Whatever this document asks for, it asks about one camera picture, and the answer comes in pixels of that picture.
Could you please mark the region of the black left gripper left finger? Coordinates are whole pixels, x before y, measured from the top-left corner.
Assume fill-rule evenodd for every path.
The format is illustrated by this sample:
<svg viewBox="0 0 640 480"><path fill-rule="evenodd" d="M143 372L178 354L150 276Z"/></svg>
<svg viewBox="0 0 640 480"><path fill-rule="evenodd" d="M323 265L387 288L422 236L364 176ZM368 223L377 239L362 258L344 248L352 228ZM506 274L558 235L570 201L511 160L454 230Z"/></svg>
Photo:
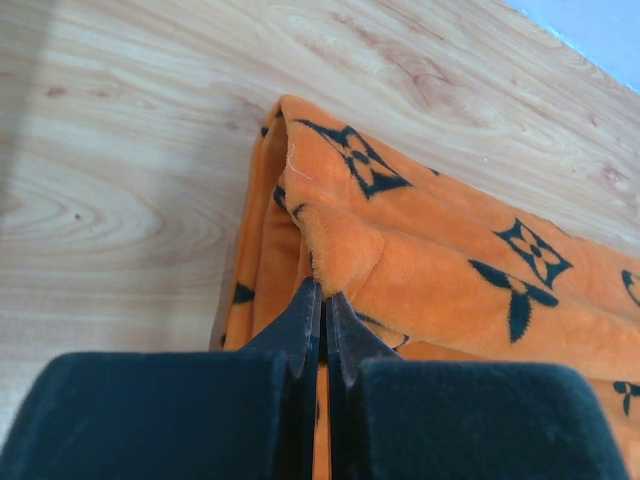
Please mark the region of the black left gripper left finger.
<svg viewBox="0 0 640 480"><path fill-rule="evenodd" d="M70 353L23 401L5 479L309 479L322 293L302 282L246 346Z"/></svg>

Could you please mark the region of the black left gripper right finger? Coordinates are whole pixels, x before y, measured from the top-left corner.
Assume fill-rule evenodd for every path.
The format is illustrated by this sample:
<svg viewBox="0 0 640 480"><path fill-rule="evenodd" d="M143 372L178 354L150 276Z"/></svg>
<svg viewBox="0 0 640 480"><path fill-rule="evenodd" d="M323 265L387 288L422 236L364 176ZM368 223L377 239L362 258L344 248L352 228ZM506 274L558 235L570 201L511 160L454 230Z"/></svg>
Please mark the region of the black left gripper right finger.
<svg viewBox="0 0 640 480"><path fill-rule="evenodd" d="M595 394L559 365L400 358L326 303L335 479L625 479Z"/></svg>

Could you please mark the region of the orange patterned pillowcase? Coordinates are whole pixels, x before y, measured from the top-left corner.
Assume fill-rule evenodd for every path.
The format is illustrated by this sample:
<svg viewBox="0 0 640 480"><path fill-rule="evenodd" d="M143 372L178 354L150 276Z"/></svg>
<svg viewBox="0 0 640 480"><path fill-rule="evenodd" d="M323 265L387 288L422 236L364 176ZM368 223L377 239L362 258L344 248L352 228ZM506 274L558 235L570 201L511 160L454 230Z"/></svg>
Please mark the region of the orange patterned pillowcase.
<svg viewBox="0 0 640 480"><path fill-rule="evenodd" d="M639 475L639 258L572 236L285 95L254 145L232 298L236 350L305 278L410 360L545 362L591 384Z"/></svg>

